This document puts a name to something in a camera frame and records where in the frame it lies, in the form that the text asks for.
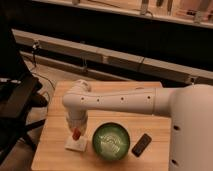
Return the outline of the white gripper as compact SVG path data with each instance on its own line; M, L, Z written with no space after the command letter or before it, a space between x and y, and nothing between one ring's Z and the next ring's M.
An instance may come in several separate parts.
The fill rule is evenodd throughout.
M71 132L72 138L78 140L81 133L84 134L87 129L88 115L86 113L71 113L66 115L66 121Z

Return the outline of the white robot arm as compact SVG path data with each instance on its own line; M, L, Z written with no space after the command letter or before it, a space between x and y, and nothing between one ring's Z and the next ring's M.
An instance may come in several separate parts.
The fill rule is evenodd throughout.
M89 110L153 114L171 119L168 171L213 171L213 86L142 88L93 92L85 80L62 98L71 123L86 122Z

